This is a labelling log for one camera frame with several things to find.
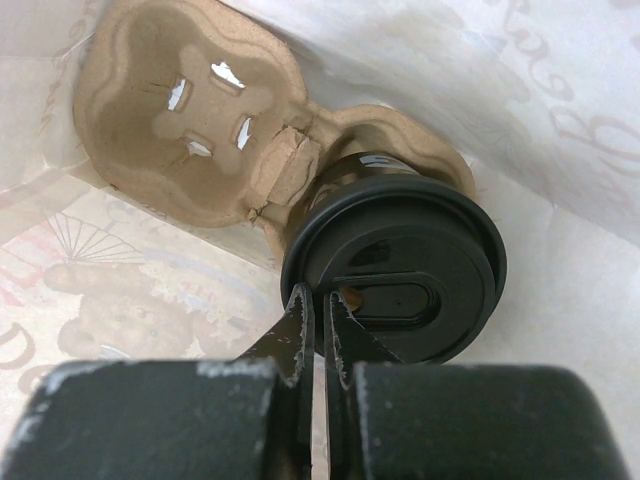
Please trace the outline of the brown pulp cup carrier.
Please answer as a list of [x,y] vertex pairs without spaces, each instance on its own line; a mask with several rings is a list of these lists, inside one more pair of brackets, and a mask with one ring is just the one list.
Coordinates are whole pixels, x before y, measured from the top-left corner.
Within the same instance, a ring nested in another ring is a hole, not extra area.
[[380,151],[468,196],[469,167],[397,110],[313,102],[287,46],[216,1],[116,1],[74,95],[97,173],[132,199],[196,226],[251,222],[282,250],[313,179]]

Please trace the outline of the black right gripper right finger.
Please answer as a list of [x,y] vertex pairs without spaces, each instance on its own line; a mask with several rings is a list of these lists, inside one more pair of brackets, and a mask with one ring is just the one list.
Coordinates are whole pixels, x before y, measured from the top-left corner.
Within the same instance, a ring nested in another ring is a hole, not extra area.
[[545,365],[406,364],[324,299],[333,479],[625,479],[592,390]]

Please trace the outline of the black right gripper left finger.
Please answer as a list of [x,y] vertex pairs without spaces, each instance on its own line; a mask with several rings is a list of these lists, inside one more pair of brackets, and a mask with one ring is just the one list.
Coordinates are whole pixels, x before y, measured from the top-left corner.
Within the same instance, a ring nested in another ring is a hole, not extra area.
[[52,370],[1,459],[5,479],[307,479],[315,314],[305,284],[239,358]]

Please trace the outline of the printed paper takeout bag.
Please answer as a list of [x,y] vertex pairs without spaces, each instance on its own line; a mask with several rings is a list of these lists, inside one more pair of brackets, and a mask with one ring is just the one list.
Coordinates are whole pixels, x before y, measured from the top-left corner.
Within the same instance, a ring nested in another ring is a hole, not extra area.
[[[281,315],[252,225],[197,230],[87,161],[72,97],[105,1],[1,5],[1,434],[78,358],[233,357]],[[462,363],[552,364],[639,472],[639,5],[237,1],[330,110],[393,107],[455,147],[499,227],[502,300]]]

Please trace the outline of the black paper coffee cup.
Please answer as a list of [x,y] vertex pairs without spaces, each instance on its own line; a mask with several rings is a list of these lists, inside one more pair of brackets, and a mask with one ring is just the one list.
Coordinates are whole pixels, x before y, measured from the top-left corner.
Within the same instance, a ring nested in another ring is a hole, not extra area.
[[307,209],[330,193],[364,178],[390,174],[418,175],[419,172],[400,158],[384,152],[358,152],[329,165],[314,181]]

